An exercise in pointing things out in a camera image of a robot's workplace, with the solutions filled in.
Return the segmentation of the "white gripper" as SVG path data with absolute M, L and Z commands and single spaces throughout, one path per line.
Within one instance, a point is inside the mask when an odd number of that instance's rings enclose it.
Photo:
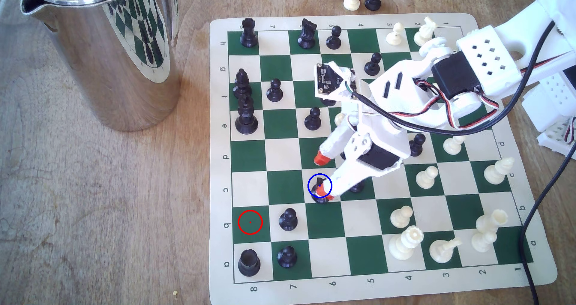
M 346 72 L 347 102 L 358 105 L 357 115 L 336 115 L 336 128 L 320 145 L 314 163 L 324 166 L 344 152 L 346 160 L 334 173 L 318 179 L 316 198 L 331 200 L 375 171 L 397 169 L 411 155 L 407 131 L 448 130 L 446 105 L 438 105 L 439 89 L 417 84 L 431 76 L 431 67 L 443 57 L 403 60 L 369 85 L 351 87 L 355 75 Z

